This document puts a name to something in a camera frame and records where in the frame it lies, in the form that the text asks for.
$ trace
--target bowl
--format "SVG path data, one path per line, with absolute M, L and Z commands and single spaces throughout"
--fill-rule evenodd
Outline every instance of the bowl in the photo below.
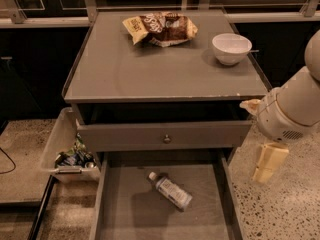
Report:
M 231 66 L 243 60 L 252 48 L 244 36 L 225 33 L 212 39 L 213 53 L 221 64 Z

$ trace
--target terrazzo floor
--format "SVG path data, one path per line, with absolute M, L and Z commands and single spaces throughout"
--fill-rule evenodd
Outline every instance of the terrazzo floor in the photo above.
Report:
M 40 200 L 48 175 L 40 170 L 41 153 L 55 120 L 24 120 L 8 124 L 0 147 L 17 168 L 0 175 L 0 203 Z M 252 181 L 265 138 L 255 122 L 229 165 L 240 208 L 244 239 L 320 240 L 320 130 L 289 145 L 290 155 L 266 183 Z M 0 154 L 0 172 L 12 168 Z M 88 239 L 93 216 L 95 182 L 55 184 L 38 239 Z M 33 216 L 0 211 L 0 240 L 27 239 Z

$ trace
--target black cable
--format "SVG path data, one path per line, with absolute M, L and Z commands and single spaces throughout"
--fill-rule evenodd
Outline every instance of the black cable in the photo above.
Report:
M 5 172 L 0 172 L 0 174 L 6 174 L 6 173 L 9 173 L 9 172 L 12 172 L 14 169 L 16 169 L 16 164 L 15 164 L 15 162 L 11 159 L 11 157 L 6 153 L 6 152 L 4 152 L 4 150 L 0 147 L 0 150 L 1 150 L 1 152 L 3 153 L 3 154 L 5 154 L 7 157 L 8 157 L 8 159 L 11 161 L 11 163 L 13 164 L 13 169 L 11 169 L 11 170 L 9 170 L 9 171 L 5 171 Z

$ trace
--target white robot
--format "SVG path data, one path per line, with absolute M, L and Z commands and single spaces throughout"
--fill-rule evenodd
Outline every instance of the white robot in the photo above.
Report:
M 262 100 L 240 104 L 257 116 L 257 126 L 268 139 L 291 143 L 314 133 L 320 122 L 320 30 L 305 50 L 306 66 Z

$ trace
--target drawer handle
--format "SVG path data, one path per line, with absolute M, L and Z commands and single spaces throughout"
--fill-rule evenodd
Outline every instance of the drawer handle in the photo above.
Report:
M 163 143 L 169 144 L 170 142 L 171 142 L 171 137 L 168 134 L 166 134 L 166 136 L 164 136 Z

